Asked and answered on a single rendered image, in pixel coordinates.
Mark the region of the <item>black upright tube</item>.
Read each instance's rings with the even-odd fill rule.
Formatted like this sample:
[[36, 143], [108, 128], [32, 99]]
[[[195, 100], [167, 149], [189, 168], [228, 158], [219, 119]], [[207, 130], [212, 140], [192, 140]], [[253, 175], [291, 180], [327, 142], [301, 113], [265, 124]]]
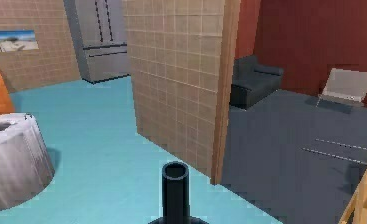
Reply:
[[189, 168], [185, 163], [166, 163], [161, 177], [163, 214], [148, 224], [209, 224], [190, 215]]

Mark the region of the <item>framed beach picture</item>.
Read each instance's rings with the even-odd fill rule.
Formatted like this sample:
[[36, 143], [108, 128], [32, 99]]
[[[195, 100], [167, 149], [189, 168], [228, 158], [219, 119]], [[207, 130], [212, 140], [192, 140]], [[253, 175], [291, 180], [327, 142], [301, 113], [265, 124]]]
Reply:
[[33, 30], [0, 30], [0, 52], [38, 50]]

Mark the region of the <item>light wooden chair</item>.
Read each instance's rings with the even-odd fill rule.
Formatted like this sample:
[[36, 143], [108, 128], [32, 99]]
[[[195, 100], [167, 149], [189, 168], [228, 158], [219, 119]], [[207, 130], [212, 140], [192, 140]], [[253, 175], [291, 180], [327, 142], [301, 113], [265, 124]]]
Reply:
[[350, 216], [353, 216], [352, 224], [367, 224], [367, 169], [338, 224], [348, 224]]

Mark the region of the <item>grey round bin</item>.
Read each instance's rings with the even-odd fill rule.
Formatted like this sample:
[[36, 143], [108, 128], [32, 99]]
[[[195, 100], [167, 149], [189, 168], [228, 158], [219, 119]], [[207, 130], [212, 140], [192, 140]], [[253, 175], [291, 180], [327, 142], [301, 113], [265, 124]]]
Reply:
[[54, 175], [36, 118], [28, 113], [0, 115], [0, 211], [30, 200]]

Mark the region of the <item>grey steel fridge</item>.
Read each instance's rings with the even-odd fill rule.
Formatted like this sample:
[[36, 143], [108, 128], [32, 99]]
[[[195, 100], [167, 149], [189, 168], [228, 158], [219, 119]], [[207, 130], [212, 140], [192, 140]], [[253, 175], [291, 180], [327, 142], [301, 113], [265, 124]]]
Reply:
[[108, 0], [113, 41], [110, 41], [105, 1], [101, 2], [103, 42], [100, 42], [95, 1], [63, 1], [81, 78], [97, 83], [129, 75], [130, 62], [127, 54], [88, 57], [127, 50], [122, 0]]

